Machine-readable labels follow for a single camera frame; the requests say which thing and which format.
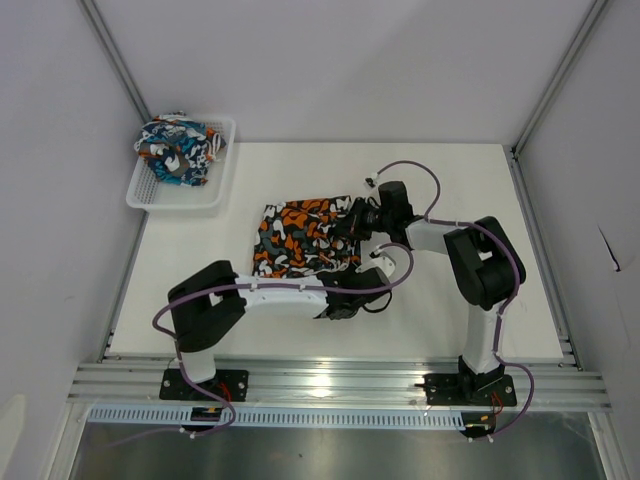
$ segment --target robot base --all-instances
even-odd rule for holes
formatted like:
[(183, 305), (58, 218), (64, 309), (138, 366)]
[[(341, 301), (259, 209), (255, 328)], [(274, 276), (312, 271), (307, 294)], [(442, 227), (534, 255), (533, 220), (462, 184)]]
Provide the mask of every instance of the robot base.
[(430, 373), (423, 378), (424, 383), (416, 384), (416, 387), (424, 388), (428, 405), (492, 407), (495, 406), (493, 393), (498, 395), (505, 407), (515, 407), (518, 404), (513, 379), (509, 375), (504, 375), (470, 394), (460, 387), (457, 373)]
[[(247, 370), (218, 370), (215, 378), (198, 385), (205, 390), (225, 398), (224, 384), (229, 391), (232, 402), (244, 402), (249, 388), (249, 372)], [(211, 398), (195, 391), (182, 378), (180, 370), (168, 368), (164, 371), (160, 385), (160, 400), (178, 401), (211, 401)]]

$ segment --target aluminum frame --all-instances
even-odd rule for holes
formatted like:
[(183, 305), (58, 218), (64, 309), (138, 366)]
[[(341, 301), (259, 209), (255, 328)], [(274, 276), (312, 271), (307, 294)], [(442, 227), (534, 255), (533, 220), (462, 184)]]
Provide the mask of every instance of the aluminum frame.
[[(78, 3), (139, 117), (142, 121), (148, 121), (151, 116), (146, 103), (95, 1), (78, 0)], [(538, 105), (529, 117), (517, 144), (512, 149), (506, 150), (506, 153), (564, 353), (564, 360), (558, 366), (531, 366), (536, 379), (536, 396), (531, 410), (589, 412), (607, 477), (626, 479), (629, 478), (628, 472), (612, 427), (611, 405), (602, 376), (596, 372), (582, 371), (579, 356), (571, 345), (566, 311), (546, 255), (524, 178), (516, 160), (527, 140), (543, 120), (544, 114), (566, 81), (609, 3), (610, 0), (593, 2)], [(69, 477), (84, 425), (92, 408), (96, 405), (162, 404), (169, 408), (174, 405), (176, 409), (184, 409), (194, 404), (209, 404), (209, 402), (162, 402), (158, 399), (162, 372), (171, 364), (171, 358), (121, 358), (112, 356), (108, 352), (109, 340), (122, 306), (124, 292), (144, 233), (146, 218), (145, 215), (141, 222), (120, 292), (114, 301), (98, 362), (85, 363), (78, 368), (65, 410), (65, 426), (61, 432), (51, 468), (45, 475), (46, 478), (58, 480)], [(456, 409), (449, 407), (428, 408), (425, 405), (424, 393), (414, 386), (415, 383), (422, 381), (421, 377), (426, 373), (455, 372), (455, 359), (431, 362), (421, 360), (380, 362), (349, 358), (291, 360), (222, 357), (218, 363), (221, 368), (242, 368), (250, 371), (249, 393), (247, 403), (244, 404), (246, 407), (284, 408), (292, 411), (309, 407), (324, 411), (339, 408), (353, 412), (382, 412), (380, 415), (383, 416), (384, 412), (393, 415), (398, 411), (415, 410), (423, 411), (425, 414), (427, 410), (434, 410), (434, 413), (456, 412)], [(528, 381), (519, 370), (509, 369), (508, 373), (514, 376), (521, 403), (528, 393)], [(473, 408), (465, 407), (464, 410), (471, 411)]]

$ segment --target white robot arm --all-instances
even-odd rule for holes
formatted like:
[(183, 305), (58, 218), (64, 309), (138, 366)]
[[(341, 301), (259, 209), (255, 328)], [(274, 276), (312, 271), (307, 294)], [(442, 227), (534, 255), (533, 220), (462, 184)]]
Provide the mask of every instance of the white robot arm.
[[(430, 251), (447, 255), (451, 261), (456, 283), (469, 303), (467, 341), (459, 358), (456, 384), (459, 394), (434, 394), (432, 404), (473, 404), (485, 402), (492, 386), (504, 391), (504, 375), (494, 353), (497, 341), (497, 310), (515, 285), (514, 271), (504, 253), (481, 232), (472, 228), (442, 226), (428, 223), (415, 216), (408, 202), (402, 182), (387, 182), (379, 187), (380, 204), (359, 198), (354, 202), (347, 218), (334, 227), (334, 233), (355, 240), (369, 240), (374, 231), (389, 234), (391, 240), (412, 250)], [(476, 222), (491, 232), (510, 251), (515, 260), (520, 282), (525, 280), (525, 269), (511, 246), (499, 222), (485, 217)], [(357, 270), (321, 273), (300, 279), (265, 279), (236, 274), (230, 262), (215, 262), (169, 292), (173, 302), (185, 295), (216, 286), (232, 286), (224, 292), (201, 297), (172, 309), (178, 349), (189, 377), (196, 383), (211, 380), (216, 375), (213, 347), (246, 314), (277, 313), (311, 318), (345, 319), (355, 315), (368, 303), (384, 296), (352, 293), (358, 289), (385, 290), (395, 264), (386, 254), (377, 255)], [(277, 288), (262, 288), (277, 283)], [(322, 291), (314, 287), (335, 287), (349, 293)], [(425, 378), (438, 382), (438, 378)], [(437, 387), (431, 386), (432, 392)], [(515, 402), (505, 399), (505, 405)]]

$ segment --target metal floor panel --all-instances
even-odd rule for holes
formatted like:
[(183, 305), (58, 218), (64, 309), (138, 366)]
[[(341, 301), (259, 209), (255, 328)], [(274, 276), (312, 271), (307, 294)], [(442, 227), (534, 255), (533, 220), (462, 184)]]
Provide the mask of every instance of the metal floor panel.
[(189, 440), (154, 428), (87, 424), (75, 480), (604, 480), (586, 414), (531, 414), (493, 444), (457, 432), (231, 428)]

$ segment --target patterned cloth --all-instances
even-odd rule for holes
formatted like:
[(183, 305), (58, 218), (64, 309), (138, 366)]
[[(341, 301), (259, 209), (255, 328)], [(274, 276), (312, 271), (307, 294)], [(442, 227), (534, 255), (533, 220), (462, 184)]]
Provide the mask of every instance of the patterned cloth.
[(209, 166), (225, 146), (213, 128), (176, 112), (144, 125), (133, 148), (158, 180), (197, 187), (207, 183)]
[(349, 213), (351, 197), (267, 205), (253, 254), (253, 274), (297, 278), (360, 264), (360, 242), (329, 234)]

